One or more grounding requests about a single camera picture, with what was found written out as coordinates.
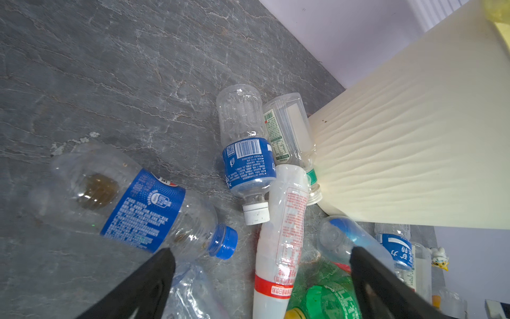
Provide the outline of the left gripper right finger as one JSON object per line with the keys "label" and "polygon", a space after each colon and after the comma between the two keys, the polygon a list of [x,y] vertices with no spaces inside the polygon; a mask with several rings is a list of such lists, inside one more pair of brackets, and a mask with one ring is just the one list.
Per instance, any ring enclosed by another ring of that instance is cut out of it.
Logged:
{"label": "left gripper right finger", "polygon": [[447,318],[362,247],[354,247],[351,277],[363,318]]}

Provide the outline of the small bottle orange label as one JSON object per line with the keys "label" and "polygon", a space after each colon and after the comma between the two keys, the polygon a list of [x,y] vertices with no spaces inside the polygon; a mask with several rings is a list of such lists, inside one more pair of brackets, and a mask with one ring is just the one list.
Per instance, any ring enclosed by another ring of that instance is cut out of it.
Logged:
{"label": "small bottle orange label", "polygon": [[466,319],[468,317],[468,304],[458,293],[446,287],[432,291],[432,304],[442,314],[451,318]]}

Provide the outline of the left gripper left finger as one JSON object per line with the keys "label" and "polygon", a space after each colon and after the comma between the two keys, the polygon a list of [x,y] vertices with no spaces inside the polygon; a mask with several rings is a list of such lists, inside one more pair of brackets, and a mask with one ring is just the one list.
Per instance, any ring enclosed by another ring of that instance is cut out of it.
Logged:
{"label": "left gripper left finger", "polygon": [[171,250],[159,250],[79,318],[161,318],[175,267]]}

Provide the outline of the crushed clear bottle white cap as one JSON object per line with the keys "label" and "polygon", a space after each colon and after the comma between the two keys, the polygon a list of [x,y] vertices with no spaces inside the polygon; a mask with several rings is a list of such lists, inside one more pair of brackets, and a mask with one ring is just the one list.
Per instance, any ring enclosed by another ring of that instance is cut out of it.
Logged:
{"label": "crushed clear bottle white cap", "polygon": [[177,266],[163,318],[228,318],[228,312],[204,269],[197,263]]}

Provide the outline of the blue label water bottle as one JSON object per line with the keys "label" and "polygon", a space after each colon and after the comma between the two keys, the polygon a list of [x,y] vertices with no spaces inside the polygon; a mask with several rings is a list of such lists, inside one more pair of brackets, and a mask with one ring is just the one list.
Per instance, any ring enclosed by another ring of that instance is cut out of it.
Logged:
{"label": "blue label water bottle", "polygon": [[394,262],[395,275],[415,292],[414,253],[410,238],[410,225],[408,224],[375,224],[375,239],[390,252]]}

